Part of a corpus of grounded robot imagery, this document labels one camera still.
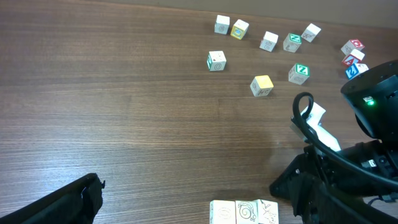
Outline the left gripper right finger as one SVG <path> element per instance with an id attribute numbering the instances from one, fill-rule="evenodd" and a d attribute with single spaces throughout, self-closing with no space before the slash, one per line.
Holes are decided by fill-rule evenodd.
<path id="1" fill-rule="evenodd" d="M 397 224 L 397 219 L 326 185 L 310 174 L 288 180 L 294 215 L 304 223 Z"/>

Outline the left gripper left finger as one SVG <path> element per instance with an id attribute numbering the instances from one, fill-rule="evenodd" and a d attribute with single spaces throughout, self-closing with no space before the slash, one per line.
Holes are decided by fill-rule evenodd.
<path id="1" fill-rule="evenodd" d="M 105 181 L 89 173 L 1 218 L 1 223 L 92 224 L 103 204 Z"/>

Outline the white block red drawing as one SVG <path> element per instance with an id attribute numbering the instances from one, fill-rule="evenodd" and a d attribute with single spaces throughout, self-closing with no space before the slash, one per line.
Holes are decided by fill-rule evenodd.
<path id="1" fill-rule="evenodd" d="M 279 208 L 277 202 L 257 199 L 259 224 L 279 224 Z"/>

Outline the white block faint drawing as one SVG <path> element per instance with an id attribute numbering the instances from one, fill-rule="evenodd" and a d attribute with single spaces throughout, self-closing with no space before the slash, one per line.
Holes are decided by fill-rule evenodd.
<path id="1" fill-rule="evenodd" d="M 258 212 L 255 201 L 236 200 L 236 223 L 257 224 Z"/>

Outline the white block red letter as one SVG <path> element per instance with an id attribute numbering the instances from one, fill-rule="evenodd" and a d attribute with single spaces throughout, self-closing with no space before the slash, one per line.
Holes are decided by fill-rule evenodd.
<path id="1" fill-rule="evenodd" d="M 211 201 L 210 224 L 236 224 L 235 201 Z"/>

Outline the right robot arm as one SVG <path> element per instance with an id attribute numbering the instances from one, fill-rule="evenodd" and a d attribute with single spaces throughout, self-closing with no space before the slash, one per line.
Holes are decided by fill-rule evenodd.
<path id="1" fill-rule="evenodd" d="M 397 193 L 397 61 L 378 65 L 342 88 L 361 130 L 372 140 L 334 151 L 308 124 L 315 117 L 312 94 L 298 94 L 292 122 L 308 146 L 269 187 L 271 195 L 291 199 L 300 189 L 294 178 L 309 174 L 355 197 Z"/>

